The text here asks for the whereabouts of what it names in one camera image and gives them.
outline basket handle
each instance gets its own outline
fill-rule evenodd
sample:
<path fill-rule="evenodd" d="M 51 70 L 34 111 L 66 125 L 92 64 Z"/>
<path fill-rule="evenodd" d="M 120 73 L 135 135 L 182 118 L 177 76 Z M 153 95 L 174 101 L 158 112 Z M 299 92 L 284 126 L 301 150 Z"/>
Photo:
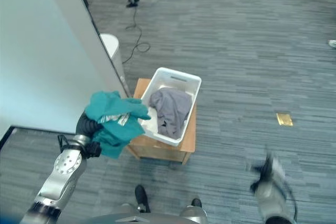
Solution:
<path fill-rule="evenodd" d="M 170 78 L 175 79 L 175 80 L 178 80 L 178 81 L 187 82 L 187 80 L 182 79 L 182 78 L 180 78 L 180 77 L 170 76 Z"/>

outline white wall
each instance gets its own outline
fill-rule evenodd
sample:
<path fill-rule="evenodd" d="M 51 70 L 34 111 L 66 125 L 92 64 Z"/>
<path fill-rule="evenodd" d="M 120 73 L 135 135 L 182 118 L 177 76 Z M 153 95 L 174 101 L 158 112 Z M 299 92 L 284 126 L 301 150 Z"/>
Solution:
<path fill-rule="evenodd" d="M 1 0 L 0 135 L 74 132 L 98 90 L 123 87 L 82 0 Z"/>

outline wooden stool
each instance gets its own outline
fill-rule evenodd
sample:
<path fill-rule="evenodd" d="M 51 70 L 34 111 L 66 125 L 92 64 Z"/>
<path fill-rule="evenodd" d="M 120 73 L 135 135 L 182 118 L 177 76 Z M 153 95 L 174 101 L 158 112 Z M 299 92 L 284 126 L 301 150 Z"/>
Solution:
<path fill-rule="evenodd" d="M 141 98 L 144 94 L 150 79 L 139 79 L 136 85 L 134 98 Z M 141 157 L 150 157 L 182 162 L 185 165 L 196 146 L 196 104 L 194 105 L 183 141 L 179 146 L 174 147 L 141 135 L 133 139 L 126 148 L 134 157 L 140 160 Z"/>

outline gray carpet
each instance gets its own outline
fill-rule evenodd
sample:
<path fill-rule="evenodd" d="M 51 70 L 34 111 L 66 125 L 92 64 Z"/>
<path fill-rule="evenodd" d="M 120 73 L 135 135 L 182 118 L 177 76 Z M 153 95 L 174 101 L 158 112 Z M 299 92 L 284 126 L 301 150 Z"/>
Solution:
<path fill-rule="evenodd" d="M 88 0 L 102 33 L 118 37 L 123 59 L 138 32 L 125 31 L 126 0 Z M 89 160 L 60 221 L 107 214 L 134 202 L 142 183 L 152 210 L 178 214 L 197 194 L 210 223 L 261 223 L 245 165 L 280 157 L 298 200 L 299 223 L 336 219 L 336 0 L 140 0 L 137 22 L 149 52 L 125 64 L 131 91 L 158 67 L 200 76 L 197 147 L 186 166 Z M 288 112 L 294 127 L 281 127 Z M 22 215 L 51 171 L 56 135 L 18 130 L 0 155 L 0 209 Z"/>

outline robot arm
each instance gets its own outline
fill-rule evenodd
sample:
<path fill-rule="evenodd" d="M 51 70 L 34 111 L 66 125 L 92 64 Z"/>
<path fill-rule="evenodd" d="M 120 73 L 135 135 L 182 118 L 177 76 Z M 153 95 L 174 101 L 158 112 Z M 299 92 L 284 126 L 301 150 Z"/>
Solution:
<path fill-rule="evenodd" d="M 297 206 L 294 219 L 286 209 L 286 189 L 290 190 L 285 171 L 279 161 L 271 154 L 267 155 L 263 166 L 253 166 L 251 170 L 260 173 L 260 179 L 251 185 L 251 191 L 258 201 L 259 211 L 266 224 L 296 224 Z"/>
<path fill-rule="evenodd" d="M 86 169 L 87 159 L 98 157 L 101 153 L 100 144 L 91 141 L 93 133 L 99 129 L 101 125 L 82 114 L 73 139 L 59 137 L 61 154 L 56 158 L 54 169 L 21 220 L 21 224 L 56 223 L 74 192 L 79 177 Z"/>

